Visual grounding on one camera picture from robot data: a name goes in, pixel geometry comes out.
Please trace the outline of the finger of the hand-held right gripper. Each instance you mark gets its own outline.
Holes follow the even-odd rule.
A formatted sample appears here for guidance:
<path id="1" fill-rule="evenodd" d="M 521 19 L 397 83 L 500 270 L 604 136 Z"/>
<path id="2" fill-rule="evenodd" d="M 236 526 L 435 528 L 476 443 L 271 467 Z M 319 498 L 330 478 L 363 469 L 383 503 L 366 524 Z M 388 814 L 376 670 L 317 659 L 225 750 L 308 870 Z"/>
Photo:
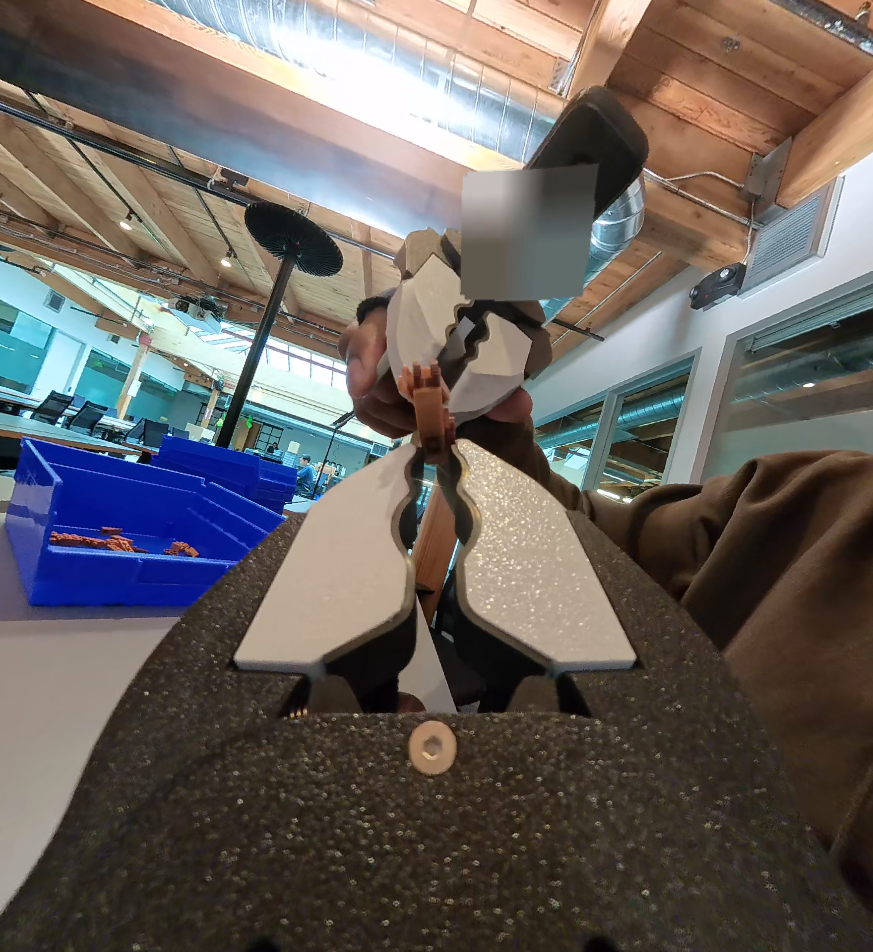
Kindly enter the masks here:
<path id="1" fill-rule="evenodd" d="M 532 347 L 522 327 L 492 311 L 459 318 L 446 344 L 448 411 L 454 422 L 484 416 L 518 390 Z"/>
<path id="2" fill-rule="evenodd" d="M 457 317 L 470 303 L 460 294 L 454 269 L 435 254 L 412 277 L 401 281 L 387 308 L 386 370 L 397 380 L 402 369 L 437 362 L 453 389 L 467 362 L 470 318 Z"/>

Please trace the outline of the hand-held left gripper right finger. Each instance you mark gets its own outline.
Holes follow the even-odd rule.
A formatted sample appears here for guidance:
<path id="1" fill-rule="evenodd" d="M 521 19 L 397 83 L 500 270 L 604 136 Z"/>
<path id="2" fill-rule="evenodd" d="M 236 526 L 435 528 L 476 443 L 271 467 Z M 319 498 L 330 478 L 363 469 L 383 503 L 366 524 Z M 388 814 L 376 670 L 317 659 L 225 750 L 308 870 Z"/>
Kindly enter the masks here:
<path id="1" fill-rule="evenodd" d="M 470 440 L 453 451 L 472 524 L 456 568 L 463 615 L 547 673 L 632 668 L 635 651 L 562 504 Z"/>

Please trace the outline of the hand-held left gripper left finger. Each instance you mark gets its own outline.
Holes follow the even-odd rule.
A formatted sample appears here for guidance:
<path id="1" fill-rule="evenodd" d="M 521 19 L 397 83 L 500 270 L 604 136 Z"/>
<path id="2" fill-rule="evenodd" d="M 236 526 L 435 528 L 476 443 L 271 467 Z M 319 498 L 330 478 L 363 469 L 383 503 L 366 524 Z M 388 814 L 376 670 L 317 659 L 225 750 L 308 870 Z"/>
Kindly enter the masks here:
<path id="1" fill-rule="evenodd" d="M 419 449 L 398 446 L 314 502 L 235 655 L 242 670 L 395 678 L 413 657 L 415 573 L 400 521 Z"/>

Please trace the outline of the brown brick assembly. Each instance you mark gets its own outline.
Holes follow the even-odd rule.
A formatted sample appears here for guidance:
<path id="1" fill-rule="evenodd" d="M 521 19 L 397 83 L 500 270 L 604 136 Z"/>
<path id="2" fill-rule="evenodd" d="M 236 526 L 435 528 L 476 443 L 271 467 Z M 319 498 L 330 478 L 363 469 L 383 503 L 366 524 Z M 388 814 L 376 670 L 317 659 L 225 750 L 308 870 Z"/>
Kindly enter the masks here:
<path id="1" fill-rule="evenodd" d="M 449 462 L 455 437 L 454 418 L 448 409 L 449 389 L 437 361 L 404 365 L 397 380 L 399 393 L 416 415 L 419 446 L 426 465 Z M 416 588 L 423 618 L 431 625 L 456 547 L 454 514 L 440 484 L 434 482 L 422 514 L 413 549 Z"/>

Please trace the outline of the blue plastic bin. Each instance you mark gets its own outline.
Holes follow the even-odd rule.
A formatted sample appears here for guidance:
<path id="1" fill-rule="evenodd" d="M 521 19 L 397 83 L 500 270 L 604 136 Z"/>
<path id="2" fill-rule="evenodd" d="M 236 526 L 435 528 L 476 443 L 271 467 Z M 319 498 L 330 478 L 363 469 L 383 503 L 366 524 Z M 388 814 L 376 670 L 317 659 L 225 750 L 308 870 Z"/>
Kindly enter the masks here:
<path id="1" fill-rule="evenodd" d="M 284 520 L 195 475 L 24 438 L 5 530 L 29 604 L 185 607 Z"/>

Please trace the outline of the heap of orange bricks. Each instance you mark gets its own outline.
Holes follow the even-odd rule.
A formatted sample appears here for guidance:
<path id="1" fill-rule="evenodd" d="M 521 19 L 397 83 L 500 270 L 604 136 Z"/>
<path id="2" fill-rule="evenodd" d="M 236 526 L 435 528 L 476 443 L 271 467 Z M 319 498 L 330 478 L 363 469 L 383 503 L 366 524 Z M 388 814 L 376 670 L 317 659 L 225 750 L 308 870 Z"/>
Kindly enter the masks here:
<path id="1" fill-rule="evenodd" d="M 137 555 L 161 554 L 169 557 L 198 558 L 199 552 L 185 541 L 173 541 L 160 552 L 152 552 L 135 544 L 117 528 L 103 527 L 98 535 L 53 531 L 49 544 L 61 548 L 87 549 Z"/>

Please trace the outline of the person's right forearm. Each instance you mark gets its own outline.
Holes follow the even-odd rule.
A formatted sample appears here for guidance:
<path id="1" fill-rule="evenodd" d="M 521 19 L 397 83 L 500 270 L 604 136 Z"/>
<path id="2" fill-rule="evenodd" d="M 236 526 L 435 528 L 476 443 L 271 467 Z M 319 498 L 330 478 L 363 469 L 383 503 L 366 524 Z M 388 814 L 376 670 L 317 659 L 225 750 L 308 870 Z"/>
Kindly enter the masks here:
<path id="1" fill-rule="evenodd" d="M 762 456 L 619 504 L 552 470 L 530 417 L 479 418 L 459 435 L 583 514 L 692 616 L 873 913 L 873 454 Z"/>

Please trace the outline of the stack of blue bins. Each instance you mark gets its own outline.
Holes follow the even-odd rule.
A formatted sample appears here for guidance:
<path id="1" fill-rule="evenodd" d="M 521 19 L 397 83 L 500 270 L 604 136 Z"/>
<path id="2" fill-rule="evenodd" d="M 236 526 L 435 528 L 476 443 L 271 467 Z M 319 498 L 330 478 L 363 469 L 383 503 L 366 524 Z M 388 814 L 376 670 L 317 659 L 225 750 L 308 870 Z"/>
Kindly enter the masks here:
<path id="1" fill-rule="evenodd" d="M 292 503 L 298 480 L 295 468 L 168 434 L 152 463 L 215 483 L 277 514 Z"/>

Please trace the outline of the black pole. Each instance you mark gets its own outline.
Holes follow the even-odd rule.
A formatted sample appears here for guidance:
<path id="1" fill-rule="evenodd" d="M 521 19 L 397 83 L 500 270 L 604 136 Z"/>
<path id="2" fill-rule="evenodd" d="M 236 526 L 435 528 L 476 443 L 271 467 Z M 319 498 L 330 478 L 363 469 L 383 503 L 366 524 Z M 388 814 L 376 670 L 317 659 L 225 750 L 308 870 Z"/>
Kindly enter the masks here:
<path id="1" fill-rule="evenodd" d="M 264 200 L 256 201 L 245 209 L 244 224 L 253 240 L 279 261 L 279 268 L 216 437 L 216 446 L 221 448 L 230 447 L 292 272 L 297 268 L 314 277 L 333 277 L 339 273 L 344 262 L 343 254 L 331 235 L 292 208 Z"/>

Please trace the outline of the ceiling projector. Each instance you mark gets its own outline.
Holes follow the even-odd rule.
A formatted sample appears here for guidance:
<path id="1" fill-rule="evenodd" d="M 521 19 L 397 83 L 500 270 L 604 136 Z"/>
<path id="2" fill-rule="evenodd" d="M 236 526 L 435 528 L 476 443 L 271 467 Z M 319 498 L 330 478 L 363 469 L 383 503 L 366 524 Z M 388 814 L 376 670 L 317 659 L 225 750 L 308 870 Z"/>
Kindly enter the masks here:
<path id="1" fill-rule="evenodd" d="M 186 327 L 219 334 L 226 316 L 227 304 L 210 295 L 181 295 L 170 300 L 168 309 Z"/>

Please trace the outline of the black office chair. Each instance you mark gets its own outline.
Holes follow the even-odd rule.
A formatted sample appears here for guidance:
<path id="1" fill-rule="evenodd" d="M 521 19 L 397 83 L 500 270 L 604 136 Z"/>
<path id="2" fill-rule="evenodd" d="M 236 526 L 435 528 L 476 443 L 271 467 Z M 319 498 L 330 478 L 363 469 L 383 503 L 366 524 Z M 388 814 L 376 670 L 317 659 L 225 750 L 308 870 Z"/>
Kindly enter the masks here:
<path id="1" fill-rule="evenodd" d="M 57 391 L 51 391 L 36 408 L 26 413 L 33 420 L 74 428 L 110 443 L 145 446 L 148 450 L 157 450 L 167 435 L 187 435 L 167 422 L 146 417 L 137 417 L 126 425 L 115 409 Z"/>

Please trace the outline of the wooden office table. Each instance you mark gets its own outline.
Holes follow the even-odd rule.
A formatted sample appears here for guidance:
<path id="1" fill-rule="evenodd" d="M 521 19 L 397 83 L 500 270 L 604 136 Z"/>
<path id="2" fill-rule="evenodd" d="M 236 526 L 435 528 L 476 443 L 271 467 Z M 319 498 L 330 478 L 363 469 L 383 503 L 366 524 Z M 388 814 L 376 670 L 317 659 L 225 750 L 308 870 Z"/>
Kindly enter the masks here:
<path id="1" fill-rule="evenodd" d="M 109 443 L 46 422 L 0 413 L 0 470 L 15 469 L 21 443 L 25 439 L 146 463 L 158 454 L 158 450 L 152 447 Z"/>

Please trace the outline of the grey wall vent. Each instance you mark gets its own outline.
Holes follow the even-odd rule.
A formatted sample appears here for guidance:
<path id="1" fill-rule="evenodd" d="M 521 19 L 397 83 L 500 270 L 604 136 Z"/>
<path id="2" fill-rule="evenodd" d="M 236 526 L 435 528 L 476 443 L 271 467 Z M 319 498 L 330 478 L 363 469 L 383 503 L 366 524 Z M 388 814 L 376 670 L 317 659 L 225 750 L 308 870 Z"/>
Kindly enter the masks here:
<path id="1" fill-rule="evenodd" d="M 838 176 L 760 229 L 739 297 L 747 298 L 823 258 L 844 186 Z"/>

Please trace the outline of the silver ventilation duct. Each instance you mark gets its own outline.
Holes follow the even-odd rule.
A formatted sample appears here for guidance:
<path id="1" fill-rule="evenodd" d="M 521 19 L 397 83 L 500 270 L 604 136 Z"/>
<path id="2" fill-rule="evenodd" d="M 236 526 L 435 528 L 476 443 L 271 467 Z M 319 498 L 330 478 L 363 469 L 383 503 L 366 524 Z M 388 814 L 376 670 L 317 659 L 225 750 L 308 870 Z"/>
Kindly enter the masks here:
<path id="1" fill-rule="evenodd" d="M 158 1 L 313 80 L 311 98 L 470 169 L 526 164 L 567 102 L 357 2 Z"/>

